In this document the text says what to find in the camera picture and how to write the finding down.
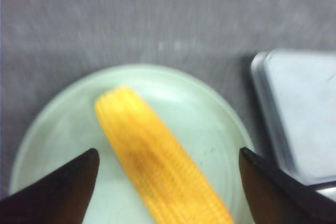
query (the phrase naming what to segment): gray countertop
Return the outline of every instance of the gray countertop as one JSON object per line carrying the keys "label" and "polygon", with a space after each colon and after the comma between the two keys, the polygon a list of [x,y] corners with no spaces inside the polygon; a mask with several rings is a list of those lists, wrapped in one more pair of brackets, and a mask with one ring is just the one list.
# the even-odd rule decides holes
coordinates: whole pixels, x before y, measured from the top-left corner
{"label": "gray countertop", "polygon": [[273,48],[336,50],[336,0],[2,0],[1,193],[38,112],[91,72],[154,63],[194,75],[271,158],[248,66]]}

